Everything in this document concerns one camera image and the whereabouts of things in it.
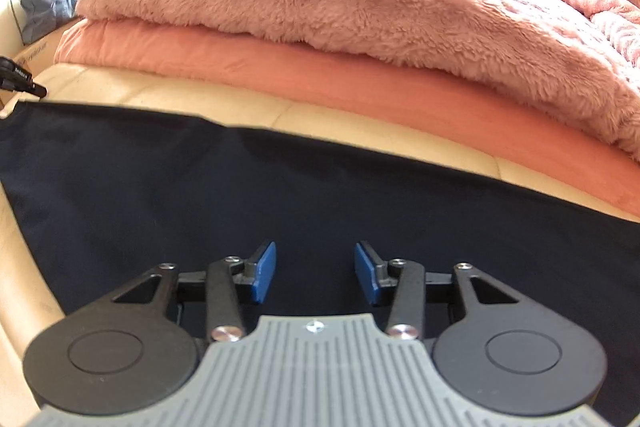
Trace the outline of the pink fluffy blanket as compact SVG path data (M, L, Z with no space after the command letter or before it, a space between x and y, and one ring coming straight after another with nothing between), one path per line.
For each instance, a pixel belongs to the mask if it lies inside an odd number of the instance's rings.
M625 0L79 0L88 20L205 26L489 84L639 153L639 11Z

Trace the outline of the salmon pink bed sheet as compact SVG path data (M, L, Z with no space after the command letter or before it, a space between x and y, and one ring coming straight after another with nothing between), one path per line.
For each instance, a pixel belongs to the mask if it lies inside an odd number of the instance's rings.
M74 25L54 62L211 82L398 124L495 157L499 180L639 217L639 167L623 152L439 70L132 20Z

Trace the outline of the black pants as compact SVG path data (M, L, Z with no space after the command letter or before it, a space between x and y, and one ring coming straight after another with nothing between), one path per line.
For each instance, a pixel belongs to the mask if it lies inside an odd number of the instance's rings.
M597 411L616 425L638 414L637 223L362 148L76 104L14 108L1 182L65 312L154 265L198 271L273 241L262 313L357 313L366 241L434 272L470 262L582 325L608 355Z

